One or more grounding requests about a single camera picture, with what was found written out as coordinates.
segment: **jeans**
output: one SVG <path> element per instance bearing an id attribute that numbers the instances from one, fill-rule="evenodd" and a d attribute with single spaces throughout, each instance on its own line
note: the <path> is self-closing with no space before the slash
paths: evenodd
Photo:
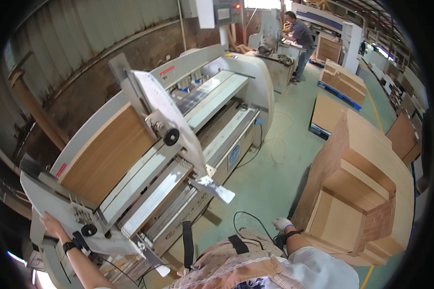
<path id="1" fill-rule="evenodd" d="M 301 76 L 302 76 L 303 70 L 304 70 L 307 62 L 309 61 L 310 56 L 312 56 L 314 51 L 315 51 L 315 48 L 308 49 L 307 51 L 302 52 L 299 55 L 299 61 L 297 63 L 297 68 L 296 68 L 296 71 L 294 72 L 294 79 L 295 80 L 301 81 Z"/>

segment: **hand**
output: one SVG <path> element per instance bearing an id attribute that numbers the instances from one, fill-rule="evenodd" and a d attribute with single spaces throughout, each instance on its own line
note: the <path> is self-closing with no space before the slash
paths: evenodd
<path id="1" fill-rule="evenodd" d="M 286 227 L 288 227 L 288 226 L 294 227 L 294 225 L 291 223 L 291 221 L 286 219 L 286 218 L 276 218 L 275 220 L 272 221 L 272 224 L 275 226 L 275 228 L 278 231 L 280 231 L 283 234 L 284 234 L 284 230 L 286 229 Z"/>
<path id="2" fill-rule="evenodd" d="M 44 212 L 44 216 L 40 217 L 40 221 L 44 225 L 45 230 L 52 235 L 52 237 L 61 239 L 62 236 L 67 236 L 60 222 L 58 222 L 58 220 L 52 217 L 49 213 Z"/>

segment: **white shirt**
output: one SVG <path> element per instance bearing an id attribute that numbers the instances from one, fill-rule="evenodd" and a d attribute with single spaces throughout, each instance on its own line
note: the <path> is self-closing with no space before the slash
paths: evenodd
<path id="1" fill-rule="evenodd" d="M 304 247 L 288 259 L 277 257 L 283 267 L 307 289 L 357 289 L 357 272 L 342 260 L 313 247 Z M 268 277 L 247 281 L 249 288 L 279 289 Z"/>

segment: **corrugated metal wall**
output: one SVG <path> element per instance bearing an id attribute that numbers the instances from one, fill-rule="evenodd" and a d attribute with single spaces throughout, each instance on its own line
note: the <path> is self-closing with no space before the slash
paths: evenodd
<path id="1" fill-rule="evenodd" d="M 24 80 L 43 103 L 102 51 L 177 16 L 176 0 L 51 0 L 41 6 L 18 28 L 4 51 L 0 68 L 0 147 L 4 153 L 12 158 L 16 128 L 29 115 L 9 89 L 7 68 L 28 51 L 34 54 L 24 64 Z"/>

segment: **factory floor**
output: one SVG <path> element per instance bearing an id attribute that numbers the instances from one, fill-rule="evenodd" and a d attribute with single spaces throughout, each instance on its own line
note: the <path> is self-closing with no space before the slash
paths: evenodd
<path id="1" fill-rule="evenodd" d="M 283 95 L 275 94 L 272 127 L 259 154 L 249 164 L 235 170 L 224 184 L 226 188 L 236 193 L 235 198 L 229 205 L 216 199 L 212 200 L 205 216 L 192 227 L 195 257 L 207 247 L 235 234 L 233 216 L 237 211 L 246 211 L 255 215 L 272 236 L 277 234 L 271 221 L 277 217 L 288 216 L 296 195 L 302 193 L 298 191 L 301 179 L 306 178 L 309 165 L 325 143 L 322 138 L 308 130 L 315 98 L 318 93 L 322 93 L 342 102 L 316 85 L 320 73 L 321 68 L 307 63 L 304 80 L 301 83 L 290 84 Z M 395 113 L 382 87 L 371 72 L 365 83 L 374 101 L 382 129 L 387 132 L 396 119 Z M 375 109 L 368 95 L 360 115 L 379 129 Z M 241 163 L 250 160 L 255 152 L 256 149 L 251 148 Z M 264 233 L 261 225 L 248 215 L 237 215 L 236 227 L 250 228 Z M 386 266 L 374 267 L 365 287 L 382 288 L 397 268 L 402 255 L 391 257 Z M 181 239 L 169 250 L 164 261 L 183 262 Z M 360 286 L 369 270 L 369 267 L 356 268 Z M 148 288 L 153 288 L 154 284 L 156 288 L 162 288 L 172 281 L 171 278 L 158 280 L 153 276 L 154 274 L 156 273 L 146 278 Z"/>

